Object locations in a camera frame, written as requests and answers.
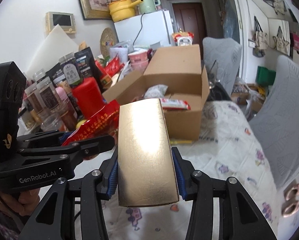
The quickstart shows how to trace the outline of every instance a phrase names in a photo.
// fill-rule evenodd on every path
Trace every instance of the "cardboard box flap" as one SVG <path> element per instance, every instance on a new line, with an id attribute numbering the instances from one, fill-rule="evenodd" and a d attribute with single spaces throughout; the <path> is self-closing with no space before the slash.
<path id="1" fill-rule="evenodd" d="M 208 98 L 209 93 L 210 93 L 210 89 L 208 84 L 207 72 L 206 72 L 206 68 L 204 67 L 202 71 L 202 109 Z"/>
<path id="2" fill-rule="evenodd" d="M 173 46 L 159 48 L 144 75 L 152 74 L 197 74 L 201 75 L 201 56 L 199 45 Z"/>
<path id="3" fill-rule="evenodd" d="M 133 83 L 139 80 L 142 74 L 139 71 L 132 71 L 121 81 L 110 87 L 103 93 L 103 97 L 107 102 L 117 99 L 125 90 L 127 90 Z"/>

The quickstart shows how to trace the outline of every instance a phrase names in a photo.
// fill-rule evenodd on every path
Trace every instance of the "refrigerator door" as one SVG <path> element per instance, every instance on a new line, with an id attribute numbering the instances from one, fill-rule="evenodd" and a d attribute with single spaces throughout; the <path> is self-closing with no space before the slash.
<path id="1" fill-rule="evenodd" d="M 149 46 L 157 42 L 160 42 L 161 46 L 175 45 L 171 37 L 173 26 L 169 11 L 162 10 L 132 17 L 115 23 L 115 29 L 120 42 L 135 41 L 134 46 Z"/>

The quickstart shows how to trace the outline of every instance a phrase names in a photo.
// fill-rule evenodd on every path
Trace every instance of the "floor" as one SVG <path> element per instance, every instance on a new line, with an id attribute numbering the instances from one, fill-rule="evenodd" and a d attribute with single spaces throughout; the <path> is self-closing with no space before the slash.
<path id="1" fill-rule="evenodd" d="M 299 175 L 296 178 L 296 182 L 299 183 Z M 278 192 L 279 202 L 284 203 L 284 194 L 283 190 Z M 294 232 L 299 227 L 299 210 L 296 214 L 292 215 L 288 218 L 283 218 L 282 216 L 279 219 L 278 224 L 278 236 L 277 240 L 289 240 L 291 236 L 294 234 Z"/>

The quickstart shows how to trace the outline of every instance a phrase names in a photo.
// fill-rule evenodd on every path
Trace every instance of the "gold box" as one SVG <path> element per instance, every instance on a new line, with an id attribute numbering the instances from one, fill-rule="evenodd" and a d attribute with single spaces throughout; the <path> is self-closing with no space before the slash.
<path id="1" fill-rule="evenodd" d="M 159 206 L 179 201 L 159 99 L 120 107 L 118 163 L 120 206 Z"/>

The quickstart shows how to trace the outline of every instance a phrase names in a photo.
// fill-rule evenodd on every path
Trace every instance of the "open cardboard box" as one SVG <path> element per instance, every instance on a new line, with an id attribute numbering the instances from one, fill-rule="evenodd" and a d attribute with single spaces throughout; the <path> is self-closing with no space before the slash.
<path id="1" fill-rule="evenodd" d="M 191 107 L 191 110 L 164 111 L 169 138 L 197 140 L 202 109 L 209 94 L 198 45 L 159 48 L 143 75 L 131 72 L 103 96 L 108 102 L 116 99 L 125 105 L 159 84 L 168 86 L 166 98 L 185 100 Z"/>

